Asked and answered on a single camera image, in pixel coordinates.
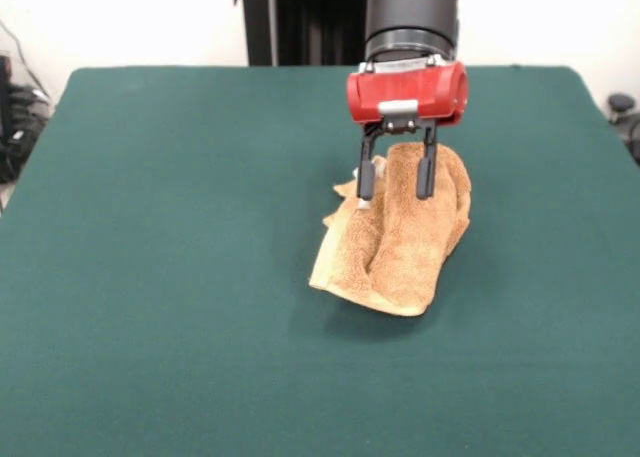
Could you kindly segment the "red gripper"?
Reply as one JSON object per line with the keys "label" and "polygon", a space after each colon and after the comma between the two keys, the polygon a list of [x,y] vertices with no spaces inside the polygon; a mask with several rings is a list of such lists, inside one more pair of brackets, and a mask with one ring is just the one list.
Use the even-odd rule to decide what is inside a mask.
{"label": "red gripper", "polygon": [[350,74],[347,79],[348,108],[354,122],[365,124],[357,173],[357,197],[371,200],[374,195],[374,147],[384,130],[381,124],[371,123],[404,117],[416,123],[426,121],[424,155],[418,164],[416,196],[418,199],[431,198],[435,188],[437,123],[458,123],[465,112],[468,96],[469,80],[460,62],[404,72]]}

